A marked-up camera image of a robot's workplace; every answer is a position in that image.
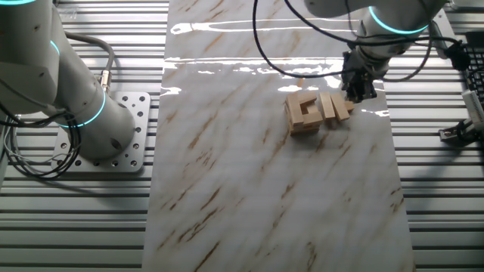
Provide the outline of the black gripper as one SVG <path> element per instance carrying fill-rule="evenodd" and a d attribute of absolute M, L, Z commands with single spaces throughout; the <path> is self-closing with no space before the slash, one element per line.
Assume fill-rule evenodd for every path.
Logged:
<path fill-rule="evenodd" d="M 341 89 L 345 91 L 347 99 L 354 99 L 356 103 L 374 99 L 377 92 L 373 81 L 382 79 L 388 69 L 389 58 L 374 58 L 360 48 L 345 51 Z"/>

